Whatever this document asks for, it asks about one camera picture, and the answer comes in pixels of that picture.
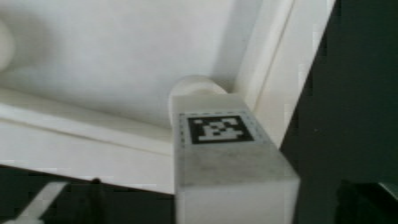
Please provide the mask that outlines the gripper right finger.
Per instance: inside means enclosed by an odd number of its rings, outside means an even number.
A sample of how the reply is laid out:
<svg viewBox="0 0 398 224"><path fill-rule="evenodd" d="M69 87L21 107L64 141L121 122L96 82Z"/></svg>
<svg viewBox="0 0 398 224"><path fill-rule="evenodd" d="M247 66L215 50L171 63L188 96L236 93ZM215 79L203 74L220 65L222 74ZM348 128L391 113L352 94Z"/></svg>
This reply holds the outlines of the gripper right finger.
<svg viewBox="0 0 398 224"><path fill-rule="evenodd" d="M398 224L398 185L341 181L334 224Z"/></svg>

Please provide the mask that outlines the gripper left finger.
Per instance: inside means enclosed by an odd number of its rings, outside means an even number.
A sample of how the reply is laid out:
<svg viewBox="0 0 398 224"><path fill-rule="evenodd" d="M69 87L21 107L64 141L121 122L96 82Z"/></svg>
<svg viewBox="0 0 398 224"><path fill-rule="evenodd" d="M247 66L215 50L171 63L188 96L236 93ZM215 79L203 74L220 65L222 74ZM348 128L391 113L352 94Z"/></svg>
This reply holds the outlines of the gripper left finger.
<svg viewBox="0 0 398 224"><path fill-rule="evenodd" d="M103 183L50 182L16 218L16 224L110 224Z"/></svg>

